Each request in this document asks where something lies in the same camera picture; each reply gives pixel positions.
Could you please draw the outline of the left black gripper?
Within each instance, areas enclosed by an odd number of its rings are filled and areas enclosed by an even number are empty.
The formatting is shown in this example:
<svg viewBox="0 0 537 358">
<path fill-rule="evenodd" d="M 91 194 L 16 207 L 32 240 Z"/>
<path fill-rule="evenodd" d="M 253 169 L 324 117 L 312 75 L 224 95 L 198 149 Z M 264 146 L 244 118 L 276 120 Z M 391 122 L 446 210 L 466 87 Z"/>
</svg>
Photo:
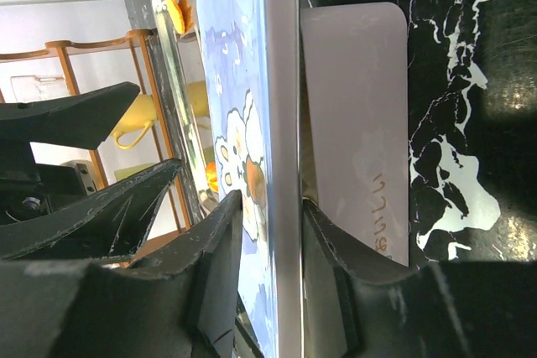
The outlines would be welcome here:
<svg viewBox="0 0 537 358">
<path fill-rule="evenodd" d="M 139 92 L 125 81 L 78 96 L 1 105 L 1 222 L 9 224 L 1 227 L 3 261 L 125 262 L 146 242 L 179 159 L 96 192 L 92 162 L 36 163 L 29 144 L 95 150 Z"/>
</svg>

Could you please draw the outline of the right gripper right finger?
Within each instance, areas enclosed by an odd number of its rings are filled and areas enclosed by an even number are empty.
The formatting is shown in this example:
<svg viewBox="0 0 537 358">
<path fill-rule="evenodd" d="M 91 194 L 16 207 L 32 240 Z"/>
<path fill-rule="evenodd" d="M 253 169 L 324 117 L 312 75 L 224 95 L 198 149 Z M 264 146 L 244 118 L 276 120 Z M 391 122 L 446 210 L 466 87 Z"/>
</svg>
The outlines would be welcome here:
<svg viewBox="0 0 537 358">
<path fill-rule="evenodd" d="M 533 357 L 534 262 L 411 269 L 302 207 L 309 357 Z"/>
</svg>

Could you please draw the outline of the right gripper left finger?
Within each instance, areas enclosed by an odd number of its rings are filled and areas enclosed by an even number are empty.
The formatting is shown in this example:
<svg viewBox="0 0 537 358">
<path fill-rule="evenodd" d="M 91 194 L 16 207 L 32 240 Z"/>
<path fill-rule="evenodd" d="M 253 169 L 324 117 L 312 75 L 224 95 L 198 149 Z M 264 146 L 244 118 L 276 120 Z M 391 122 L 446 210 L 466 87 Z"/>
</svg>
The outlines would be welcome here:
<svg viewBox="0 0 537 358">
<path fill-rule="evenodd" d="M 242 245 L 234 190 L 200 223 L 137 261 L 1 266 L 4 357 L 228 357 Z"/>
</svg>

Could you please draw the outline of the silver tin lid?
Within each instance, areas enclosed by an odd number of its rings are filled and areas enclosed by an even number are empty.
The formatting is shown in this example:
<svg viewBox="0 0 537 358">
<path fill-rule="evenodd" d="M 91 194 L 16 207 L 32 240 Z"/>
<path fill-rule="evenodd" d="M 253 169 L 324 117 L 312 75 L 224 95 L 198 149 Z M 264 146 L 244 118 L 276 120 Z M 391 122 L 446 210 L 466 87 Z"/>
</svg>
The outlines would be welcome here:
<svg viewBox="0 0 537 358">
<path fill-rule="evenodd" d="M 281 241 L 265 0 L 197 0 L 220 195 L 242 196 L 238 292 L 265 357 L 300 357 L 298 245 Z"/>
</svg>

